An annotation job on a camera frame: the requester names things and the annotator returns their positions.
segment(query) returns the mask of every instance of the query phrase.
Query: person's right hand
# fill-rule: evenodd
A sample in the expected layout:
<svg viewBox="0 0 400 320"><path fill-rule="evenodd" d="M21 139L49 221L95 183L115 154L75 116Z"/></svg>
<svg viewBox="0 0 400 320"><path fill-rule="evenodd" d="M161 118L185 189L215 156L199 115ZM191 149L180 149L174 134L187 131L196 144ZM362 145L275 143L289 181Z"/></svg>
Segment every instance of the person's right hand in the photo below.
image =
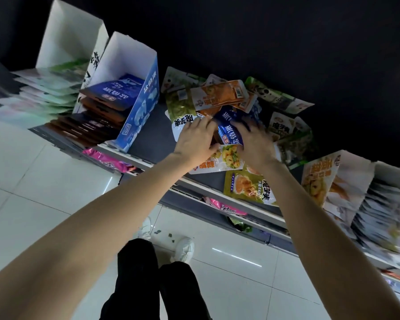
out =
<svg viewBox="0 0 400 320"><path fill-rule="evenodd" d="M272 162L278 162L276 159L276 150L272 137L263 127L258 125L250 118L244 119L250 128L250 131L241 122L231 120L231 124L237 128L243 138L243 148L238 147L237 152L247 165L261 172L264 167Z"/></svg>

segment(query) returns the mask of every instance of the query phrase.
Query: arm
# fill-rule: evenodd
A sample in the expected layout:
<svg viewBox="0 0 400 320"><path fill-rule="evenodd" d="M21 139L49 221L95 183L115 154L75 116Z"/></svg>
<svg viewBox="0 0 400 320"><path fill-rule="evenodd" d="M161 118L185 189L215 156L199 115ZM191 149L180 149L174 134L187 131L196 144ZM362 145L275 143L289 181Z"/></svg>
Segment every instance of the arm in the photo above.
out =
<svg viewBox="0 0 400 320"><path fill-rule="evenodd" d="M400 302L383 277L274 158L266 132L248 124L250 132L234 123L245 144L240 156L268 181L302 265L331 318L400 319Z"/></svg>
<svg viewBox="0 0 400 320"><path fill-rule="evenodd" d="M163 161L87 204L1 270L0 319L71 318L163 194L216 151L209 148L215 127L210 118L187 123Z"/></svg>

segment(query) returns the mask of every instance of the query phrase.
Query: blue display box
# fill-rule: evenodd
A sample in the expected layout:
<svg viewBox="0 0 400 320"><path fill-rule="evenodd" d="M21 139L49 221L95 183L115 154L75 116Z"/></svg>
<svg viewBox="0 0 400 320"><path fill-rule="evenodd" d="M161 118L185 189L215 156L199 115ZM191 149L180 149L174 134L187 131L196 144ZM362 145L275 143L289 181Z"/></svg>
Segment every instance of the blue display box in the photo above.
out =
<svg viewBox="0 0 400 320"><path fill-rule="evenodd" d="M145 80L114 145L127 153L159 101L157 52L133 38L114 32L108 42L90 85L118 80L124 74Z"/></svg>

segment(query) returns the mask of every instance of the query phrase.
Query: pink snack package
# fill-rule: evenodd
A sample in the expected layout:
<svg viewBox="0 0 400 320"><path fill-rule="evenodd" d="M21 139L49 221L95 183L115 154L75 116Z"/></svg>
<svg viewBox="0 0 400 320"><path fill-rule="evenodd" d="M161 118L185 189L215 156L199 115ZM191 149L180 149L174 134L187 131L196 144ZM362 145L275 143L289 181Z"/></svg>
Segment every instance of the pink snack package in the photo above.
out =
<svg viewBox="0 0 400 320"><path fill-rule="evenodd" d="M105 154L101 153L100 151L97 151L93 148L85 149L83 151L83 153L87 156L90 156L90 157L106 164L106 165L111 164L115 169L117 169L118 171L120 171L122 173L128 173L128 172L131 172L134 169L136 169L136 167L133 165L116 160L115 158L105 155Z"/></svg>
<svg viewBox="0 0 400 320"><path fill-rule="evenodd" d="M220 203L218 200L208 198L208 197L203 197L203 200L210 206L213 206L214 208L217 208L219 210L223 210L227 213L231 213L232 215L247 215L246 212L241 212L238 209L235 209L231 206L225 205L223 203Z"/></svg>

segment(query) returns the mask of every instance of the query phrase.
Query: black wall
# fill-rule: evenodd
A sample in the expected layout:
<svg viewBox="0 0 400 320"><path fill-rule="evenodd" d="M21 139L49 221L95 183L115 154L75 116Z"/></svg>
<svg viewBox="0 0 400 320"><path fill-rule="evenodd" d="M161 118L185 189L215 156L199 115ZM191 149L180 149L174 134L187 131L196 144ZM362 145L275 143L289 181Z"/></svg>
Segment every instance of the black wall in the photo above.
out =
<svg viewBox="0 0 400 320"><path fill-rule="evenodd" d="M316 105L326 152L400 166L400 0L64 0L207 77L254 76ZM33 67L52 0L0 0L0 61Z"/></svg>

